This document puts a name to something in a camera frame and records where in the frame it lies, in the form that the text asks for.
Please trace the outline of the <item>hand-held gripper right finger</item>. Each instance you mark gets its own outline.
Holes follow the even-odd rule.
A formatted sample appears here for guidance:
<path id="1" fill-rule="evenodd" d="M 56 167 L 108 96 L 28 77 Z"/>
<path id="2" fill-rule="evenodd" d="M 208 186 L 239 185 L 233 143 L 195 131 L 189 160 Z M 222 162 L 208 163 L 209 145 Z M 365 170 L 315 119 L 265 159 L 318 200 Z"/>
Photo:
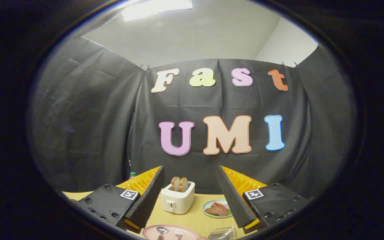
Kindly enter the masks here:
<path id="1" fill-rule="evenodd" d="M 222 165 L 217 168 L 217 181 L 244 233 L 289 220 L 313 200 L 279 182 L 264 184 Z"/>

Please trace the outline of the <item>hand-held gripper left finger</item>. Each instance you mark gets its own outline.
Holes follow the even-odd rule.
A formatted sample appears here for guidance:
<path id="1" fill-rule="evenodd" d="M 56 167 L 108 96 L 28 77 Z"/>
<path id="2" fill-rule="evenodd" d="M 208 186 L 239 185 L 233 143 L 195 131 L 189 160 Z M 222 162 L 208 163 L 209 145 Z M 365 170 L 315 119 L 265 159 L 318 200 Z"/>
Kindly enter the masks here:
<path id="1" fill-rule="evenodd" d="M 158 166 L 117 186 L 103 184 L 87 196 L 71 201 L 90 216 L 140 234 L 146 227 L 164 181 L 164 167 Z"/>

